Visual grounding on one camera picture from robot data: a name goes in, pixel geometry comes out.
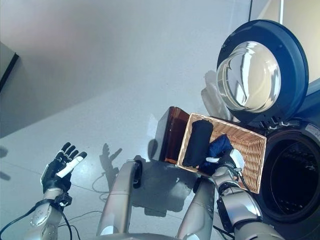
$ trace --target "black glove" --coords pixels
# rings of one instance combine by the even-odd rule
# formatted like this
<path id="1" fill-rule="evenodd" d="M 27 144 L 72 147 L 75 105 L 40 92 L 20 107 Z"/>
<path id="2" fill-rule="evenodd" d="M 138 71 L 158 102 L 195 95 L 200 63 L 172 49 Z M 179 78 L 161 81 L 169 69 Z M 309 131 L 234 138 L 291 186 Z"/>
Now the black glove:
<path id="1" fill-rule="evenodd" d="M 65 193 L 70 189 L 71 172 L 63 178 L 57 176 L 56 173 L 64 169 L 67 163 L 71 162 L 76 157 L 79 151 L 75 149 L 76 147 L 74 145 L 71 146 L 71 143 L 67 142 L 57 153 L 54 160 L 46 166 L 41 177 L 43 193 L 52 188 L 62 189 Z M 78 156 L 85 158 L 87 153 L 82 152 Z"/>

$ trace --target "black cloth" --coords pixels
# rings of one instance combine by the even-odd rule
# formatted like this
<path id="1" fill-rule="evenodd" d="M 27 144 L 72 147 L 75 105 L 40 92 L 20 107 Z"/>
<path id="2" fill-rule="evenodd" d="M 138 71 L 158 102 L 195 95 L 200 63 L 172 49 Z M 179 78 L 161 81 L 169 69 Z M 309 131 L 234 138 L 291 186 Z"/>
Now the black cloth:
<path id="1" fill-rule="evenodd" d="M 192 123 L 192 132 L 182 162 L 183 166 L 195 168 L 206 160 L 213 129 L 212 123 L 204 119 Z"/>

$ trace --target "washing machine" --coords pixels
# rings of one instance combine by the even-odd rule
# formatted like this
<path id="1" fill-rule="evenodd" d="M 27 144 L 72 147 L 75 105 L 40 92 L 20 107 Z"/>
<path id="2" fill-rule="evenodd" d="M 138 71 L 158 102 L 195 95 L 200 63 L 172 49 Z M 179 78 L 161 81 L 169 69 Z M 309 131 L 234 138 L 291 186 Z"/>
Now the washing machine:
<path id="1" fill-rule="evenodd" d="M 241 124 L 267 137 L 255 198 L 286 240 L 320 239 L 319 85 L 309 86 L 304 50 L 277 22 L 247 22 L 221 47 L 218 91 Z"/>

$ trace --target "washing machine door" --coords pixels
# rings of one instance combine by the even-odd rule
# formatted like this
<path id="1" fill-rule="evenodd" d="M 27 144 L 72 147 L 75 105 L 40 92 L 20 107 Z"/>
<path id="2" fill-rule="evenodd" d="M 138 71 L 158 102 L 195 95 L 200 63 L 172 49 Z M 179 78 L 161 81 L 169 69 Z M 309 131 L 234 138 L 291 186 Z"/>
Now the washing machine door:
<path id="1" fill-rule="evenodd" d="M 308 89 L 305 52 L 283 25 L 250 21 L 224 42 L 217 61 L 218 90 L 242 123 L 266 129 L 289 120 Z"/>

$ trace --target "robotic arm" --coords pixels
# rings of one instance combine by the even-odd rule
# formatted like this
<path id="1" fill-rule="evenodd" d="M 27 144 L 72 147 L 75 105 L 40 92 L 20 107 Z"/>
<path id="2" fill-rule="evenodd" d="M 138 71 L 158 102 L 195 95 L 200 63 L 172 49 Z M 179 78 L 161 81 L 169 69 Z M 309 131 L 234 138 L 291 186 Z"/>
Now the robotic arm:
<path id="1" fill-rule="evenodd" d="M 64 207 L 72 202 L 72 197 L 68 194 L 71 187 L 71 172 L 87 156 L 86 152 L 78 153 L 76 147 L 67 142 L 54 160 L 45 167 L 41 176 L 43 200 L 35 205 L 30 222 L 31 228 L 24 239 L 56 240 L 58 238 L 58 225 L 62 216 L 66 220 L 63 213 Z"/>
<path id="2" fill-rule="evenodd" d="M 218 191 L 217 209 L 223 228 L 234 232 L 236 240 L 283 240 L 270 225 L 262 223 L 261 210 L 249 193 L 240 188 L 238 179 L 242 176 L 244 159 L 236 149 L 217 161 L 217 169 L 212 175 Z"/>

